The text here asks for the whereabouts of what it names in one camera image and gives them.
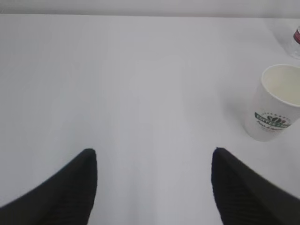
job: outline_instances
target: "white tabletop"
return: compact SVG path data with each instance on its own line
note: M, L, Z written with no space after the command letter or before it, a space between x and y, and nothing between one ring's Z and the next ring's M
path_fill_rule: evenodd
M280 44L298 22L0 15L0 204L85 148L91 225L221 225L217 146L300 197L300 123L265 143L241 125L262 71L300 64Z

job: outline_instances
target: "paper cup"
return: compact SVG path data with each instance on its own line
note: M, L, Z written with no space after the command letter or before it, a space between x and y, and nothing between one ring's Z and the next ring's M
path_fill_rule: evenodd
M262 74L247 112L245 129L262 142L275 138L300 117L300 68L274 65Z

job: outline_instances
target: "bottle label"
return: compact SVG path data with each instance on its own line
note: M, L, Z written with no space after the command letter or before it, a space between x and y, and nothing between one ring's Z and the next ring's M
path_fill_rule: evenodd
M296 32L294 34L294 39L300 45L300 33L299 33L298 29L296 30Z

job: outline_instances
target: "green logo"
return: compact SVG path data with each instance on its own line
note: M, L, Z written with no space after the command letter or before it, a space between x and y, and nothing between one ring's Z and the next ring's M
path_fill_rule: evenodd
M273 126L273 127L277 127L277 128L288 128L290 126L290 124L288 124L286 122L286 120L289 120L289 119L286 119L284 120L285 117L281 117L281 116L277 116L275 114L275 116L272 116L269 115L267 116L267 118L259 115L258 113L255 112L255 118L257 118L258 120L260 120L261 122L265 123L265 124L268 124L270 126Z

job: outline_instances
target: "cup logo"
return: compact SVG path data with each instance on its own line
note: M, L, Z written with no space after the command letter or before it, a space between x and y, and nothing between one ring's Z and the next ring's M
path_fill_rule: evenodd
M288 118L269 112L264 112L261 115L255 112L255 118L258 119L257 123L261 128L268 132L281 131L291 125Z

